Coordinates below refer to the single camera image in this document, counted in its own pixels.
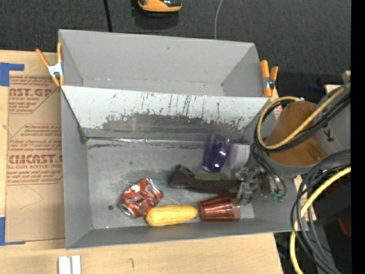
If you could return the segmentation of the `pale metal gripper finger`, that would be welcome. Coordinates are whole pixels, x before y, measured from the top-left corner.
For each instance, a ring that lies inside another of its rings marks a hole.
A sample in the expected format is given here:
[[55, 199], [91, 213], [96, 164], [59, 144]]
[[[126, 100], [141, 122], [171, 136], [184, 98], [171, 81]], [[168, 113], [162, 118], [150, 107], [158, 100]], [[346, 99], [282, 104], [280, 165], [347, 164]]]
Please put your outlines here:
[[241, 182], [250, 183], [256, 176], [256, 168], [242, 167], [235, 172], [235, 178]]
[[242, 182], [237, 192], [237, 199], [240, 205], [246, 206], [251, 202], [253, 186], [250, 183]]

